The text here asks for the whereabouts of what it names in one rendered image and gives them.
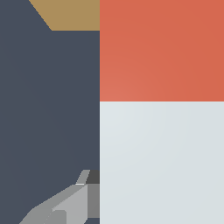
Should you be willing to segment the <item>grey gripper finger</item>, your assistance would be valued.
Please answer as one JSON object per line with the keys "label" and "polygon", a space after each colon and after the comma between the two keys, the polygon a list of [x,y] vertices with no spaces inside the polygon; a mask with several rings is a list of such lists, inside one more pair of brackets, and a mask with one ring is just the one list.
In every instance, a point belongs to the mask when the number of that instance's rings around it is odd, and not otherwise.
{"label": "grey gripper finger", "polygon": [[85,224],[100,218],[100,172],[83,170],[77,182],[35,206],[19,224]]}

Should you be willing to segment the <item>orange and white peg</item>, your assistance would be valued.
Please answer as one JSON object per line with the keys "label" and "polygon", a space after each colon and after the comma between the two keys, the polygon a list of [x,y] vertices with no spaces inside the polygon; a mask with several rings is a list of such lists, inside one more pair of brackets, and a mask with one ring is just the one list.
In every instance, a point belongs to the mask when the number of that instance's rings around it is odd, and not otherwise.
{"label": "orange and white peg", "polygon": [[224,0],[100,1],[101,224],[224,224]]}

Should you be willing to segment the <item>tan box with hole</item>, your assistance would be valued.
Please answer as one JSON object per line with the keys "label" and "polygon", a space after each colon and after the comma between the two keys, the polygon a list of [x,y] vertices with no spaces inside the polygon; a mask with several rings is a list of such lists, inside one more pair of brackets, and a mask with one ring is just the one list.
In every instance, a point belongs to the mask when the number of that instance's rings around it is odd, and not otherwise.
{"label": "tan box with hole", "polygon": [[30,0],[52,31],[99,31],[100,0]]}

